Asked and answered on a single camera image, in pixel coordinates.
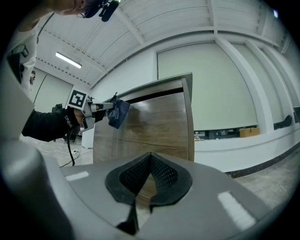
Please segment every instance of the black mesh pad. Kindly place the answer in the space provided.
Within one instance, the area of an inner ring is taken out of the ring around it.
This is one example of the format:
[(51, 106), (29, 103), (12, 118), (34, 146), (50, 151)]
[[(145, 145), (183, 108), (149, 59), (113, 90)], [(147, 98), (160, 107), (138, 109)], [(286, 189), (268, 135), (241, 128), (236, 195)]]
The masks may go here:
[(156, 153), (146, 153), (112, 170), (105, 184), (116, 201), (134, 205), (150, 173), (157, 190), (150, 201), (151, 209), (176, 203), (192, 185), (192, 177), (186, 169)]

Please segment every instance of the dark blue cloth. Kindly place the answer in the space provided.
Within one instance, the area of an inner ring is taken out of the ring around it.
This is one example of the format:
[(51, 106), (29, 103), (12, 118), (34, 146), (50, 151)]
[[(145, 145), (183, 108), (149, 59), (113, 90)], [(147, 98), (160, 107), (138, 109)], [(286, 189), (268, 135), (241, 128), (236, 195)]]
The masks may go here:
[(118, 98), (115, 98), (111, 102), (114, 104), (114, 108), (108, 110), (108, 125), (119, 129), (129, 111), (130, 104)]

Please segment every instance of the black jacket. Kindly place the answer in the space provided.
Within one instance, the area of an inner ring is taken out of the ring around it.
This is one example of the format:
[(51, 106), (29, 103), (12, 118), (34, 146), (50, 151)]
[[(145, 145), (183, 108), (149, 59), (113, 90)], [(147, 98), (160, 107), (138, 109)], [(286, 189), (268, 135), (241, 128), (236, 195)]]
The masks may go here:
[(22, 131), (24, 136), (49, 142), (62, 138), (69, 129), (79, 126), (74, 109), (62, 109), (59, 112), (42, 113), (32, 111)]

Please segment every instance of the white ceiling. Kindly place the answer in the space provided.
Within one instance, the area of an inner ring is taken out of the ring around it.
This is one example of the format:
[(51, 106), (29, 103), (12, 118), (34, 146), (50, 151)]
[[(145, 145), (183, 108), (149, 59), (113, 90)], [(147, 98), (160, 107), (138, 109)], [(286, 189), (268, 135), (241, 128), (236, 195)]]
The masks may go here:
[[(286, 34), (260, 0), (122, 0), (108, 22), (97, 15), (91, 19), (54, 15), (39, 37), (36, 66), (69, 83), (92, 87), (135, 49), (201, 31), (236, 32), (277, 45)], [(56, 52), (82, 68), (58, 59)]]

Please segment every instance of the white stripe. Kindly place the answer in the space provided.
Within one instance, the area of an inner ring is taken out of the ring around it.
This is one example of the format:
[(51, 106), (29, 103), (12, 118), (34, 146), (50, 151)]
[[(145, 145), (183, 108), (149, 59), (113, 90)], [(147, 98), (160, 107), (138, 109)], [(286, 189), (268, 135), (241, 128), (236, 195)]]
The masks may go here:
[(256, 224), (255, 218), (229, 192), (220, 193), (217, 197), (240, 230), (244, 231)]
[(81, 178), (86, 178), (88, 176), (89, 176), (89, 173), (84, 171), (84, 172), (80, 172), (78, 174), (73, 174), (73, 175), (67, 176), (66, 179), (67, 179), (67, 181), (71, 182), (71, 181), (78, 180)]

